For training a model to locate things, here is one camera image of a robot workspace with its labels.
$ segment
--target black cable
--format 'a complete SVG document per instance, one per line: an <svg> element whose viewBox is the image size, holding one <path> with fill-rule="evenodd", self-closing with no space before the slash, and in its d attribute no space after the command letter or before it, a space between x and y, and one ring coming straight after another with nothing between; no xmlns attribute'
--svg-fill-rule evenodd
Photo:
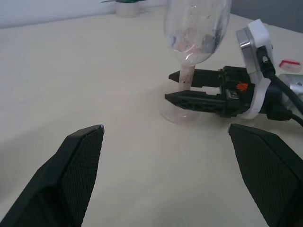
<svg viewBox="0 0 303 227"><path fill-rule="evenodd" d="M303 102L282 80L280 80L274 72L268 72L266 77L269 78L285 95L293 102L295 107L303 115Z"/></svg>
<svg viewBox="0 0 303 227"><path fill-rule="evenodd" d="M297 116L297 115L295 115L293 113L289 114L289 116L290 116L291 119L295 120L296 122L298 122L303 127L303 120L302 120L302 118L300 118L299 116Z"/></svg>

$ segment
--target wine glass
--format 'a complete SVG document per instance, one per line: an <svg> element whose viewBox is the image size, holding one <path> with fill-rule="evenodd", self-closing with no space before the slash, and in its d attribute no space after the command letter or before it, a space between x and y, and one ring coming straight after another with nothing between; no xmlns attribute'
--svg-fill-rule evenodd
<svg viewBox="0 0 303 227"><path fill-rule="evenodd" d="M190 90L195 65L220 45L229 22L232 0L168 0L164 32L180 62L179 91ZM161 115L175 123L194 121L200 113L164 102Z"/></svg>

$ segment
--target table surface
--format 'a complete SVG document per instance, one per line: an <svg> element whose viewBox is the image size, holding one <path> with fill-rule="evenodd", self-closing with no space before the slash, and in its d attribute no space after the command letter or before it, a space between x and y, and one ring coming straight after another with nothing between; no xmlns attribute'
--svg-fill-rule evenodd
<svg viewBox="0 0 303 227"><path fill-rule="evenodd" d="M138 18L94 16L0 30L0 218L64 138L105 126L86 227L266 227L239 170L231 122L278 134L303 157L293 122L220 119L173 124L159 114L168 75L163 8ZM243 67L231 15L218 51L201 69ZM276 64L303 59L303 34L269 26Z"/></svg>

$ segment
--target white wall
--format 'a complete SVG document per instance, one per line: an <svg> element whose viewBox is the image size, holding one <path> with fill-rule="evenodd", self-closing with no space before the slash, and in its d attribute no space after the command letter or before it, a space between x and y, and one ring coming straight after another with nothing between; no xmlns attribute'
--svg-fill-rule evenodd
<svg viewBox="0 0 303 227"><path fill-rule="evenodd" d="M0 0L0 28L36 24L114 11L114 3L102 0ZM157 6L166 0L140 2L142 7Z"/></svg>

